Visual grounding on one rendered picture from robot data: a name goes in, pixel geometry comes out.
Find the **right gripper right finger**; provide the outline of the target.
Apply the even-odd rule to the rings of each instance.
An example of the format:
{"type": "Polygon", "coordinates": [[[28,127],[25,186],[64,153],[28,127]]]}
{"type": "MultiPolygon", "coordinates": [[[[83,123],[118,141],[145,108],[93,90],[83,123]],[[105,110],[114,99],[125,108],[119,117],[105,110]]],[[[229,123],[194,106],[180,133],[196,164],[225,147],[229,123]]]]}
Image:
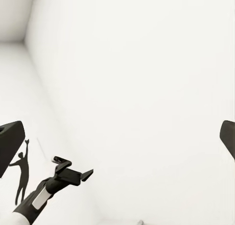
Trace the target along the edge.
{"type": "Polygon", "coordinates": [[[235,160],[235,122],[224,120],[219,137],[235,160]]]}

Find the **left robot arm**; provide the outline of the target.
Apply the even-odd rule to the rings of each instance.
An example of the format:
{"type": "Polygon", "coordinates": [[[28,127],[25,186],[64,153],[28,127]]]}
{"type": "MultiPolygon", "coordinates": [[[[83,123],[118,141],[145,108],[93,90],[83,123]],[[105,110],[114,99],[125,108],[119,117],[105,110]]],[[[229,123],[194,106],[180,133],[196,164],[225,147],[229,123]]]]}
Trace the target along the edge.
{"type": "Polygon", "coordinates": [[[55,176],[42,180],[37,189],[32,191],[0,225],[33,225],[47,205],[47,201],[55,193],[70,184],[79,186],[81,181],[85,182],[94,173],[93,169],[83,174],[74,171],[69,168],[72,162],[62,157],[52,156],[50,160],[57,164],[55,176]]]}

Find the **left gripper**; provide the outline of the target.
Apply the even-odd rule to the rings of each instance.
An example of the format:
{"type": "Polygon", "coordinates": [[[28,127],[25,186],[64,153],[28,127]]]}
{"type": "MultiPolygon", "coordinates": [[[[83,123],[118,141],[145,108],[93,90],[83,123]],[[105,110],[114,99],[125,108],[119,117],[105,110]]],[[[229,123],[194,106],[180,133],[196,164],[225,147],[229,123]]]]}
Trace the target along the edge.
{"type": "Polygon", "coordinates": [[[93,169],[83,174],[74,171],[69,168],[71,164],[71,161],[66,161],[55,167],[55,176],[51,179],[53,189],[59,191],[70,184],[79,186],[81,181],[85,182],[94,173],[93,169]]]}

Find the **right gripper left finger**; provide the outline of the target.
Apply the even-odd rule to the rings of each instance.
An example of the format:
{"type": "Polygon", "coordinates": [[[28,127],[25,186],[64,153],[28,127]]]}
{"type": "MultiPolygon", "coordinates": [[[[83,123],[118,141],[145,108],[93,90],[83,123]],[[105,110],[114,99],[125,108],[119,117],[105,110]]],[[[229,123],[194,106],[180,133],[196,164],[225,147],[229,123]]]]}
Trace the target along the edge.
{"type": "Polygon", "coordinates": [[[20,120],[0,126],[0,179],[25,138],[24,126],[20,120]]]}

